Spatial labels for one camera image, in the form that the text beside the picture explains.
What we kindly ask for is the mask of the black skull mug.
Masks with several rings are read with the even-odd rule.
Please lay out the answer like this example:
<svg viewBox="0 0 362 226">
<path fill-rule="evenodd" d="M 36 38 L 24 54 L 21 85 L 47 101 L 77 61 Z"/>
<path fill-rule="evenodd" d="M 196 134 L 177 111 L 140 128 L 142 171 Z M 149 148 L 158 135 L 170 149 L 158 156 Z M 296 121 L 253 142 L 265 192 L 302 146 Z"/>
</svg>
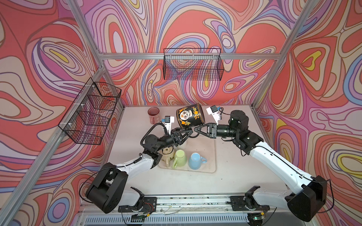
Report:
<svg viewBox="0 0 362 226">
<path fill-rule="evenodd" d="M 200 103 L 177 109 L 176 117 L 179 126 L 183 129 L 200 126 L 205 123 L 205 117 Z"/>
</svg>

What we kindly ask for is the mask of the light blue mug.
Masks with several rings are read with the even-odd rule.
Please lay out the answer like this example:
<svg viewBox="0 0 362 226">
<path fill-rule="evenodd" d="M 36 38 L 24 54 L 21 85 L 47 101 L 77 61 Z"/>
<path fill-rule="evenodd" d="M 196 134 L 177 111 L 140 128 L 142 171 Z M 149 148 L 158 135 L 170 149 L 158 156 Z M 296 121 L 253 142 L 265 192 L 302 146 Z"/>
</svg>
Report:
<svg viewBox="0 0 362 226">
<path fill-rule="evenodd" d="M 207 159 L 199 153 L 193 153 L 189 158 L 189 168 L 192 170 L 198 170 L 203 163 L 207 163 Z"/>
</svg>

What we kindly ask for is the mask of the pink mug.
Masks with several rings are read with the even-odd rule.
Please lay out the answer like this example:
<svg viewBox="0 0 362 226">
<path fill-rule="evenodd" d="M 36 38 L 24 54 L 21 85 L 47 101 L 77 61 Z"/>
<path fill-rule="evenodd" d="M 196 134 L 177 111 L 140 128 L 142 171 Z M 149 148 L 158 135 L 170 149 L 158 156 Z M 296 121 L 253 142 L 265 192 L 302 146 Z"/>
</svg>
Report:
<svg viewBox="0 0 362 226">
<path fill-rule="evenodd" d="M 161 122 L 160 109 L 158 107 L 149 108 L 148 116 L 152 125 Z"/>
</svg>

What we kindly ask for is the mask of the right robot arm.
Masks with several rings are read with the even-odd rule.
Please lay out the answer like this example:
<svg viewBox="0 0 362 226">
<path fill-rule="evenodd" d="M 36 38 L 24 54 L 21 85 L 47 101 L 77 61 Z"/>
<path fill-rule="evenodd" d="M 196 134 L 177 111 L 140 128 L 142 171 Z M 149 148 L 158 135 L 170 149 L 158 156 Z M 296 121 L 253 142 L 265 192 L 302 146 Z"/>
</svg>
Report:
<svg viewBox="0 0 362 226">
<path fill-rule="evenodd" d="M 230 114 L 228 124 L 206 123 L 194 131 L 208 138 L 230 137 L 246 155 L 263 163 L 288 187 L 287 190 L 267 190 L 253 186 L 242 204 L 250 209 L 268 205 L 289 210 L 298 219 L 309 222 L 326 203 L 328 182 L 312 176 L 274 151 L 259 135 L 248 128 L 249 118 L 241 110 Z"/>
</svg>

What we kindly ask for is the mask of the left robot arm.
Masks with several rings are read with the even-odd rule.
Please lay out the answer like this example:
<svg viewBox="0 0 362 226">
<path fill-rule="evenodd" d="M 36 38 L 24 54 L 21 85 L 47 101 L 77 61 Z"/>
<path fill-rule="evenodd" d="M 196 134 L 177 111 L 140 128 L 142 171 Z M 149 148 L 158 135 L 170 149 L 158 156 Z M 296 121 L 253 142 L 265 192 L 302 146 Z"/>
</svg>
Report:
<svg viewBox="0 0 362 226">
<path fill-rule="evenodd" d="M 94 174 L 95 178 L 85 192 L 85 197 L 105 214 L 115 208 L 139 212 L 144 206 L 149 207 L 144 201 L 144 193 L 135 187 L 127 189 L 127 182 L 156 167 L 162 158 L 160 150 L 184 144 L 192 133 L 192 129 L 182 128 L 168 132 L 163 123 L 154 124 L 140 141 L 144 150 L 139 157 L 126 163 L 103 165 Z"/>
</svg>

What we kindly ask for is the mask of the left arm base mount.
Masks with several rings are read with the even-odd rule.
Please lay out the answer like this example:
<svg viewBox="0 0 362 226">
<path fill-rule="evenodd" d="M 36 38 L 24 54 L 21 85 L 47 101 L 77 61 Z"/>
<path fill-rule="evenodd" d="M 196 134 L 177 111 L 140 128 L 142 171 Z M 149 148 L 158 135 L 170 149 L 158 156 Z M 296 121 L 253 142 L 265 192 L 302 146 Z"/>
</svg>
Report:
<svg viewBox="0 0 362 226">
<path fill-rule="evenodd" d="M 146 196 L 134 206 L 119 206 L 119 213 L 153 213 L 156 211 L 157 197 Z"/>
</svg>

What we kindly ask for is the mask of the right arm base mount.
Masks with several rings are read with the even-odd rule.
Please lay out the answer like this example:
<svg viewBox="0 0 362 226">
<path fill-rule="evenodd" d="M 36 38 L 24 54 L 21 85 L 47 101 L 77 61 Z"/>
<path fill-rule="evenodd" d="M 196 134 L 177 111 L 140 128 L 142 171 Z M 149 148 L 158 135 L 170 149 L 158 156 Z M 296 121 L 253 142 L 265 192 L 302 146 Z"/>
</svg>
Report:
<svg viewBox="0 0 362 226">
<path fill-rule="evenodd" d="M 233 211 L 269 211 L 270 206 L 257 204 L 251 197 L 244 195 L 230 196 L 230 200 L 226 202 L 232 206 Z"/>
</svg>

